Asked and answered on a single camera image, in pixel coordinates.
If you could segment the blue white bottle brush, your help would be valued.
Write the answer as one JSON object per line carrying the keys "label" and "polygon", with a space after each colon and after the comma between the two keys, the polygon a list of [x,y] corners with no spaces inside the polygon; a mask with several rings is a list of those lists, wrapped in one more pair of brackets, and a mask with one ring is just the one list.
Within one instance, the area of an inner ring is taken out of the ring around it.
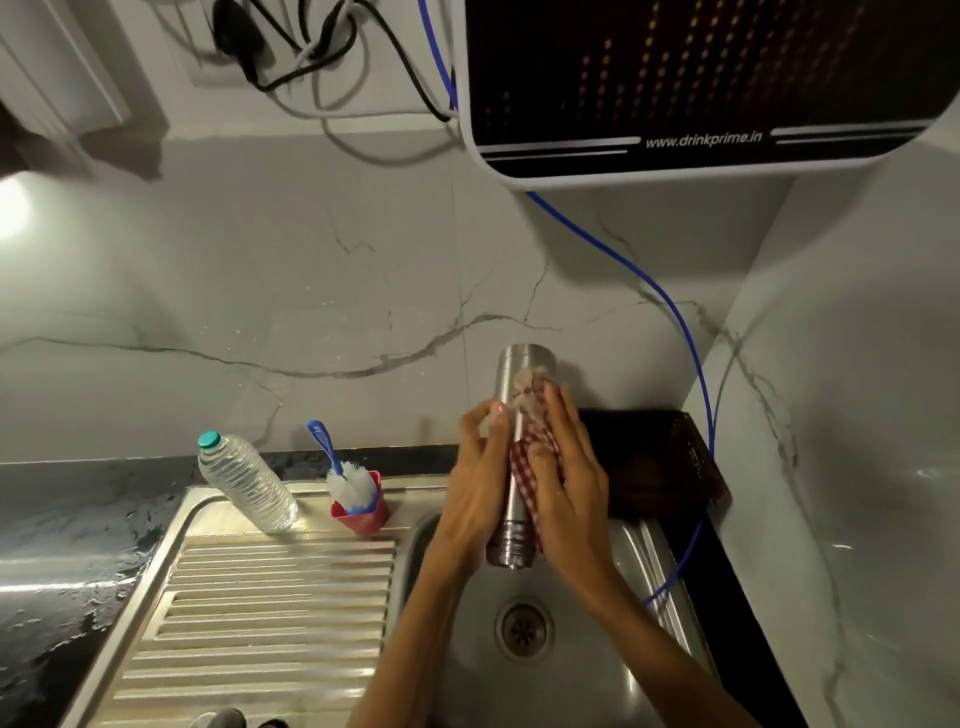
{"label": "blue white bottle brush", "polygon": [[378,504],[379,491],[371,472],[340,457],[330,431],[320,420],[307,421],[305,428],[329,461],[325,482],[334,501],[341,505],[347,515],[373,512]]}

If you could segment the chrome faucet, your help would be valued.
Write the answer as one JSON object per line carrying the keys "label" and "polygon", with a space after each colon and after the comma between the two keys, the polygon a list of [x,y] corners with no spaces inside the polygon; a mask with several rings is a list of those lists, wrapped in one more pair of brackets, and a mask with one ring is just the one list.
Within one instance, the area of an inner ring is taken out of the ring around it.
{"label": "chrome faucet", "polygon": [[[187,728],[251,728],[245,714],[236,708],[206,711],[191,720]],[[281,718],[270,718],[252,728],[291,728]]]}

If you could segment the black power plug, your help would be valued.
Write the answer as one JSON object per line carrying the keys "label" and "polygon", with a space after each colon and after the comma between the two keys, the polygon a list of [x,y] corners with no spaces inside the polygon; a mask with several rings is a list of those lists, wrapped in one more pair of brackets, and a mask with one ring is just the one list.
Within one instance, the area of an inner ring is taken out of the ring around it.
{"label": "black power plug", "polygon": [[266,40],[237,0],[214,0],[212,35],[218,51],[232,58],[246,81],[259,88],[258,62],[266,50]]}

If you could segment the person's left hand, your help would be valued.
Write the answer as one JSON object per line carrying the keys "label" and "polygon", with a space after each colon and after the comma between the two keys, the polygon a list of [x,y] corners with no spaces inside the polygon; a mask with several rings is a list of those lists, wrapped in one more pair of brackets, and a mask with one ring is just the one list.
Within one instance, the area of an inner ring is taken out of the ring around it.
{"label": "person's left hand", "polygon": [[478,569],[501,521],[507,468],[486,468],[490,399],[466,412],[438,526],[425,565],[431,574],[464,584]]}

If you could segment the person's right hand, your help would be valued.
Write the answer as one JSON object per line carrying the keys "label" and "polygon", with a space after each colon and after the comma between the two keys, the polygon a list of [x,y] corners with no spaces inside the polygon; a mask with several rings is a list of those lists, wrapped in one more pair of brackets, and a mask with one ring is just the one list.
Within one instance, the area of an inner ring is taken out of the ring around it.
{"label": "person's right hand", "polygon": [[609,479],[598,463],[590,436],[567,387],[544,386],[548,420],[562,460],[564,504],[552,517],[539,517],[542,551],[560,578],[577,594],[602,573],[619,574],[612,555]]}

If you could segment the dark brown box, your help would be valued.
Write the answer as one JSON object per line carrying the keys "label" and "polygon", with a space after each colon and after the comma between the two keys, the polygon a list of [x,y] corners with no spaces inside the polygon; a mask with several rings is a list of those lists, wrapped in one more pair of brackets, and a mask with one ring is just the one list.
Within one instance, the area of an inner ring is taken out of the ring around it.
{"label": "dark brown box", "polygon": [[584,408],[580,417],[608,476],[611,519],[635,524],[732,506],[731,491],[689,413]]}

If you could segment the white wall cabinet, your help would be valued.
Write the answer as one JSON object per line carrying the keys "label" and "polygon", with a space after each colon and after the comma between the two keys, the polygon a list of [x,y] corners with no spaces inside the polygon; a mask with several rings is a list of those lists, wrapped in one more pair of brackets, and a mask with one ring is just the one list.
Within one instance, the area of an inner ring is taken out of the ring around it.
{"label": "white wall cabinet", "polygon": [[47,140],[78,139],[131,119],[65,0],[0,0],[0,105]]}

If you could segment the red plastic cup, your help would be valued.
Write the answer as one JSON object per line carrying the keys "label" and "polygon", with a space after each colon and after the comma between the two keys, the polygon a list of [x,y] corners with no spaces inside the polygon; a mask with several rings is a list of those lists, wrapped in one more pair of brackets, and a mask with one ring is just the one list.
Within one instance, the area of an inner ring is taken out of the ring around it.
{"label": "red plastic cup", "polygon": [[346,511],[336,500],[331,503],[329,508],[329,516],[334,521],[359,537],[376,535],[385,526],[390,516],[389,506],[382,488],[381,474],[376,469],[371,470],[369,474],[376,486],[377,493],[375,501],[368,510],[363,513],[352,514]]}

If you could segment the stainless steel bottle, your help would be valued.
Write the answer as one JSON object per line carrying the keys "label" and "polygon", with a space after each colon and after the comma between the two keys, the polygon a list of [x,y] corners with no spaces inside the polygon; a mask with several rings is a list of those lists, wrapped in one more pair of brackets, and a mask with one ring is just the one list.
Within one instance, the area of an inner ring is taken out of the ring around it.
{"label": "stainless steel bottle", "polygon": [[[511,441],[522,440],[524,429],[530,418],[522,414],[512,402],[520,389],[515,382],[518,374],[525,369],[540,371],[553,376],[557,359],[547,347],[536,344],[514,344],[508,346],[497,362],[494,399],[511,408]],[[522,495],[520,480],[513,475],[511,465],[507,466],[501,520],[486,546],[486,563],[510,570],[521,570],[533,565],[537,551],[536,529],[531,508]]]}

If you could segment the person's left forearm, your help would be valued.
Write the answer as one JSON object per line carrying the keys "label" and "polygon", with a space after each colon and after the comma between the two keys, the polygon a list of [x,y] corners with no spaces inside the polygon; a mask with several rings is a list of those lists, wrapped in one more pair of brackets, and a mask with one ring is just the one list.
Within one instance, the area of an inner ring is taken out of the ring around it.
{"label": "person's left forearm", "polygon": [[480,556],[431,545],[346,728],[427,728],[460,601]]}

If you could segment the blue water tube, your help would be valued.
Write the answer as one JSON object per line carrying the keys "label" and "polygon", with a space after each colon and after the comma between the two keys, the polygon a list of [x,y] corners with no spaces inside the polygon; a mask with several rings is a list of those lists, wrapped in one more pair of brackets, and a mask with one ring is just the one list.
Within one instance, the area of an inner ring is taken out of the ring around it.
{"label": "blue water tube", "polygon": [[[452,72],[448,68],[443,54],[440,50],[436,32],[434,30],[431,18],[429,16],[429,10],[427,7],[426,0],[415,0],[416,6],[418,9],[418,14],[420,21],[425,33],[426,41],[428,43],[431,56],[433,58],[434,64],[437,67],[439,78],[444,86],[449,101],[453,104],[454,109],[459,110],[459,101],[458,94],[455,83],[452,79]],[[538,208],[540,208],[544,213],[550,216],[558,224],[566,228],[570,233],[574,234],[577,237],[580,237],[584,242],[589,244],[598,252],[609,257],[611,260],[623,266],[625,269],[630,271],[635,275],[643,284],[651,288],[654,294],[666,305],[666,308],[669,310],[670,314],[673,316],[676,321],[679,331],[681,332],[690,357],[694,364],[695,372],[697,375],[697,380],[700,384],[701,393],[702,393],[702,403],[704,408],[704,413],[706,417],[706,445],[708,454],[711,461],[715,460],[715,442],[716,442],[716,432],[715,432],[715,421],[714,421],[714,409],[712,407],[712,401],[710,397],[710,392],[708,384],[706,382],[706,377],[703,369],[703,362],[701,360],[700,354],[698,352],[697,346],[694,342],[692,332],[690,327],[685,319],[683,313],[678,308],[677,303],[669,296],[666,290],[660,285],[654,278],[648,273],[644,272],[635,262],[630,261],[624,255],[619,252],[616,252],[613,248],[599,240],[592,233],[585,230],[581,225],[576,224],[564,213],[561,213],[555,206],[553,206],[548,200],[546,200],[542,195],[536,191],[527,191],[525,195],[531,202],[534,203]],[[690,558],[693,555],[695,547],[697,546],[699,537],[704,528],[704,525],[707,521],[707,515],[702,515],[700,520],[697,522],[696,526],[693,529],[692,535],[690,536],[689,542],[682,552],[677,564],[674,568],[668,573],[665,577],[664,582],[656,588],[650,596],[648,596],[644,603],[646,605],[656,605],[662,602],[671,592],[673,587],[677,586],[681,580],[684,570],[690,562]]]}

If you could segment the person's right forearm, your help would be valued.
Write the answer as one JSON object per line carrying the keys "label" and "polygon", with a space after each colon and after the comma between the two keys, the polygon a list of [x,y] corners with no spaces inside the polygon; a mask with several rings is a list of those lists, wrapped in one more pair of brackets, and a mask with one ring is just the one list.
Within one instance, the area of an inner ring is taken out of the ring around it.
{"label": "person's right forearm", "polygon": [[762,728],[665,631],[619,574],[602,572],[575,591],[665,728]]}

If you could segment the red checked cloth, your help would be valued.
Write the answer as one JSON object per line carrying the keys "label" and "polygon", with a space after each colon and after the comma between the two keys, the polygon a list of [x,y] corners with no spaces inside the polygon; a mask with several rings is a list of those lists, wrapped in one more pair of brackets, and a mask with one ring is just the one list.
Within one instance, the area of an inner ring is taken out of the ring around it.
{"label": "red checked cloth", "polygon": [[533,529],[537,555],[543,553],[542,531],[537,504],[538,480],[530,465],[530,448],[542,444],[557,460],[558,473],[563,473],[560,448],[548,419],[546,383],[553,381],[546,365],[527,366],[512,380],[508,406],[518,430],[509,448],[510,476],[516,483]]}

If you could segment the black white water purifier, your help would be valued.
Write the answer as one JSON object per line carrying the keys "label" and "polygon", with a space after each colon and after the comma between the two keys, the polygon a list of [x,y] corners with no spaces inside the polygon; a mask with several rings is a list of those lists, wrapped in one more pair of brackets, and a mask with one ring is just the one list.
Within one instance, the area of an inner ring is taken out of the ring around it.
{"label": "black white water purifier", "polygon": [[960,96],[960,0],[449,0],[474,161],[521,190],[873,162]]}

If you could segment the clear plastic water bottle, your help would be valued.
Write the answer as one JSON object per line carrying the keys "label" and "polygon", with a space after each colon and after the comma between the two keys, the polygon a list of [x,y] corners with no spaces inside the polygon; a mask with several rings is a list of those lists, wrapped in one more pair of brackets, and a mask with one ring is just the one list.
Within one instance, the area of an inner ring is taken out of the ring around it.
{"label": "clear plastic water bottle", "polygon": [[198,469],[261,532],[290,531],[299,518],[292,492],[258,450],[236,435],[214,430],[198,436]]}

